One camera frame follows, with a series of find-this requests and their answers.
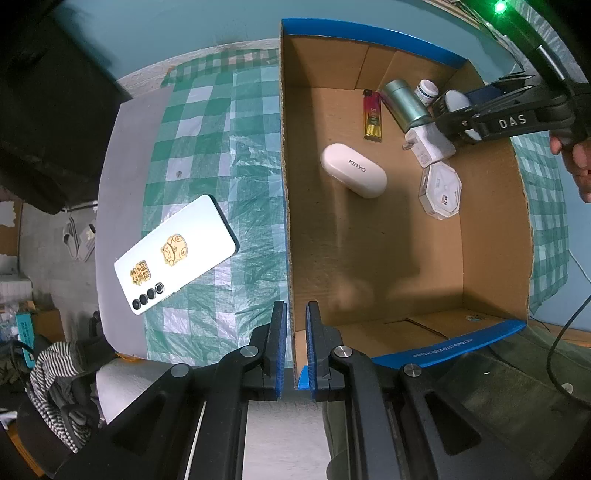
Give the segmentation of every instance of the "green canister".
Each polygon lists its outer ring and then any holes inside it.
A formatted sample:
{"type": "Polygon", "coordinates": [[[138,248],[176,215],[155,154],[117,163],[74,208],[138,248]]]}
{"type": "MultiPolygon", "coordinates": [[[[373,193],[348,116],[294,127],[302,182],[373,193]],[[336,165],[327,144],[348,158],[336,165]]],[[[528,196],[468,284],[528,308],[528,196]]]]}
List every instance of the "green canister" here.
{"type": "Polygon", "coordinates": [[[382,100],[404,133],[433,119],[404,80],[393,80],[380,91],[382,100]]]}

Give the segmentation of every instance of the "wall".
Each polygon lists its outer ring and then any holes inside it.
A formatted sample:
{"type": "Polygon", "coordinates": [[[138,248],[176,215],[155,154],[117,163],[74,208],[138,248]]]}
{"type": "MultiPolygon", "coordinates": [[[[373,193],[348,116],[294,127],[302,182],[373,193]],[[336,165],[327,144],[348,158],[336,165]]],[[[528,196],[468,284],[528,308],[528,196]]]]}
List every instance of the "wall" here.
{"type": "Polygon", "coordinates": [[[66,0],[55,16],[116,79],[200,48],[277,38],[286,17],[398,30],[470,59],[488,81],[514,66],[489,35],[421,0],[66,0]]]}
{"type": "MultiPolygon", "coordinates": [[[[570,173],[566,171],[562,159],[559,157],[557,160],[569,219],[570,250],[587,275],[591,277],[591,205],[583,203],[579,197],[579,190],[570,173]]],[[[564,325],[590,294],[591,283],[571,258],[566,285],[541,305],[535,318],[564,325]]],[[[591,304],[579,314],[572,327],[591,331],[591,304]]]]}

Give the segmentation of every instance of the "green light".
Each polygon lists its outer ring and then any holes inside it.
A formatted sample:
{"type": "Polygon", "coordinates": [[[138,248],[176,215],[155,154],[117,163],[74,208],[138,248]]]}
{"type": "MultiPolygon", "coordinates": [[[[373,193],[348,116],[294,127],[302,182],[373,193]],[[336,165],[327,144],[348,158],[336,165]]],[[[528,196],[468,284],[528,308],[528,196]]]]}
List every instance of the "green light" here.
{"type": "Polygon", "coordinates": [[[501,14],[505,10],[507,10],[507,4],[505,2],[497,2],[495,3],[495,13],[501,14]]]}

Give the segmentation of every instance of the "checkered tablecloth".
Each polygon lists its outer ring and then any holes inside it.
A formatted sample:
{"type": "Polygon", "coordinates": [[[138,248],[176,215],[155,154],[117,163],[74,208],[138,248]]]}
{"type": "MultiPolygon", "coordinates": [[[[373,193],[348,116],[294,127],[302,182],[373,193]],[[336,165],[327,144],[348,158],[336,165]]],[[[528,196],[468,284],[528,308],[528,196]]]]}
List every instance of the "checkered tablecloth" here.
{"type": "MultiPolygon", "coordinates": [[[[275,300],[288,300],[278,75],[277,49],[226,50],[184,63],[163,81],[174,92],[150,163],[143,235],[211,194],[240,250],[145,313],[150,359],[217,362],[269,321],[275,300]]],[[[547,135],[513,143],[530,200],[535,312],[566,282],[566,208],[547,135]]]]}

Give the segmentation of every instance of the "lighter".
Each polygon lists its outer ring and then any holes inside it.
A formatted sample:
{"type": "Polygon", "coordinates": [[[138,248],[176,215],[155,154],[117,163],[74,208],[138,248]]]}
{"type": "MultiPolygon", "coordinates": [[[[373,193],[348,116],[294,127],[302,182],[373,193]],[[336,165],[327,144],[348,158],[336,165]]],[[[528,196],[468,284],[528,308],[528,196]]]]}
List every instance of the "lighter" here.
{"type": "Polygon", "coordinates": [[[363,91],[364,138],[374,142],[382,141],[382,105],[378,92],[363,91]]]}

